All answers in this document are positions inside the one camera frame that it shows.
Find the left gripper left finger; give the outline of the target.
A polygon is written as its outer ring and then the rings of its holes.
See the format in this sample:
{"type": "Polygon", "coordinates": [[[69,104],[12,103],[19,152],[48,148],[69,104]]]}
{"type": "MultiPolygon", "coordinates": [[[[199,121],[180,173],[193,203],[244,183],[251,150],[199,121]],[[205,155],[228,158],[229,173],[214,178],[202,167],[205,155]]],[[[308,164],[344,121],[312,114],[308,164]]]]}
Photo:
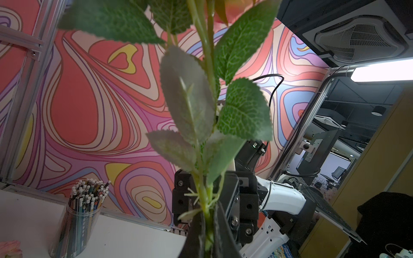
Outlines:
{"type": "Polygon", "coordinates": [[[178,258],[204,258],[206,226],[203,213],[196,215],[178,258]]]}

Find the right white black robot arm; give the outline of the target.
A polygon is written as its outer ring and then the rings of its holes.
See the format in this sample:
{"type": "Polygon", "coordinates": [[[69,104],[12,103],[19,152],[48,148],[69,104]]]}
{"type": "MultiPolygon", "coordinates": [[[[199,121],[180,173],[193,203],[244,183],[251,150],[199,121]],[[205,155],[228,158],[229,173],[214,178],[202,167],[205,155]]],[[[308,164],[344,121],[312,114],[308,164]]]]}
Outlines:
{"type": "MultiPolygon", "coordinates": [[[[182,258],[205,256],[207,230],[202,209],[195,203],[192,176],[175,174],[173,215],[176,224],[189,224],[180,253],[182,258]]],[[[213,258],[267,258],[290,240],[302,237],[309,228],[316,204],[292,185],[257,177],[252,166],[228,171],[214,183],[218,192],[214,210],[213,258]]]]}

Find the peach peony spray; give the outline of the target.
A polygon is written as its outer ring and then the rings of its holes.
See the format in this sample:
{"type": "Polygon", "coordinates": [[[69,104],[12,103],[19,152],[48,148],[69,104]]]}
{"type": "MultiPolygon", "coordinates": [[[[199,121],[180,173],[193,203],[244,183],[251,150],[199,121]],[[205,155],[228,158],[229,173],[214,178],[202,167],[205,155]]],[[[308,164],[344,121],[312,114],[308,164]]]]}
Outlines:
{"type": "Polygon", "coordinates": [[[148,132],[152,148],[189,173],[212,258],[218,177],[248,140],[271,141],[270,107],[236,73],[264,43],[280,1],[74,1],[59,22],[123,43],[159,44],[161,89],[177,131],[148,132]]]}

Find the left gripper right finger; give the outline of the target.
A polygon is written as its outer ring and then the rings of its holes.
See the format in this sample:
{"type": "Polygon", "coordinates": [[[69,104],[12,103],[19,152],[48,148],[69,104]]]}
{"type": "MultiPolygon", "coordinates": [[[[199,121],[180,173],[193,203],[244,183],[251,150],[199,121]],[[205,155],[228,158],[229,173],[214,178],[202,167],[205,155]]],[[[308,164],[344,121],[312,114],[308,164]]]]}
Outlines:
{"type": "Polygon", "coordinates": [[[220,202],[215,204],[214,211],[213,258],[241,258],[220,202]]]}

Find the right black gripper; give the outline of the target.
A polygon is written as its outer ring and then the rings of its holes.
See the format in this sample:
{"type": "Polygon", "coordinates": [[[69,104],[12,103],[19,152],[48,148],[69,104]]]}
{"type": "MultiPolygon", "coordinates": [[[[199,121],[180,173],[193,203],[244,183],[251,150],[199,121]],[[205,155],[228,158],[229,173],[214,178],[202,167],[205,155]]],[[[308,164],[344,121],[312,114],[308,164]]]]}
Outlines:
{"type": "MultiPolygon", "coordinates": [[[[200,207],[195,203],[195,196],[186,195],[195,190],[193,177],[181,169],[178,170],[175,173],[172,199],[175,226],[188,224],[189,219],[179,220],[178,217],[200,207]]],[[[251,243],[259,219],[260,201],[256,176],[252,172],[226,172],[219,201],[235,242],[241,245],[251,243]]]]}

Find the pink peach rose spray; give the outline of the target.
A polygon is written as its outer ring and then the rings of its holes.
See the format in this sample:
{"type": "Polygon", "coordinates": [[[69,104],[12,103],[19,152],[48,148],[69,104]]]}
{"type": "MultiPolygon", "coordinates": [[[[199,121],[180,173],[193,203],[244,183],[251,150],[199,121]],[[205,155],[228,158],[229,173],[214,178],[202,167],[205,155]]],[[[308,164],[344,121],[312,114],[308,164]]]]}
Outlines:
{"type": "Polygon", "coordinates": [[[1,258],[23,257],[23,252],[20,249],[20,241],[17,240],[1,242],[0,252],[1,258]]]}

